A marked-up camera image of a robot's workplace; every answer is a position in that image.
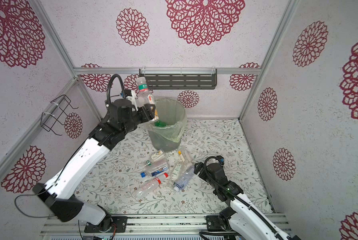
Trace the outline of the clear bottle green cap large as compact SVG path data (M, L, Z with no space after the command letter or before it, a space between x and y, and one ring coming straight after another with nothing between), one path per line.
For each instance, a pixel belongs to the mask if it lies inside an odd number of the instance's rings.
M153 92L149 90L147 85L147 80L145 77L139 77L136 79L138 84L138 103L139 106L144 106L145 104L156 105Z

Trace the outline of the clear bluish water bottle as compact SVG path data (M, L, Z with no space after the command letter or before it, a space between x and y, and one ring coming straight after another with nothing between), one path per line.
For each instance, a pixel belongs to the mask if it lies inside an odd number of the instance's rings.
M194 169L194 166L190 166L180 177L178 177L178 179L175 180L173 189L176 192L183 190L185 186L189 183L189 181L193 178Z

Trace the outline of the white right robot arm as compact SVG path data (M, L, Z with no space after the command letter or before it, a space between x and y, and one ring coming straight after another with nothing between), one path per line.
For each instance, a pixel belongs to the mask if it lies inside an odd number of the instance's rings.
M217 216L206 216L207 231L199 232L206 236L237 237L239 240L298 240L290 236L270 221L250 201L242 188L228 180L222 161L218 163L196 163L194 174L214 188L214 195L227 207Z

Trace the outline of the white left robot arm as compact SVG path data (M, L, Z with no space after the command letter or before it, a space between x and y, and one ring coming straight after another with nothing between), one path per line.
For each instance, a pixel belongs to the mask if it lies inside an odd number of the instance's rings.
M33 187L33 192L61 222L85 221L98 232L108 232L112 228L112 216L100 206L79 200L75 196L77 186L128 133L156 117L155 103L137 108L130 100L117 99L107 109L106 116L63 169L45 184L37 183Z

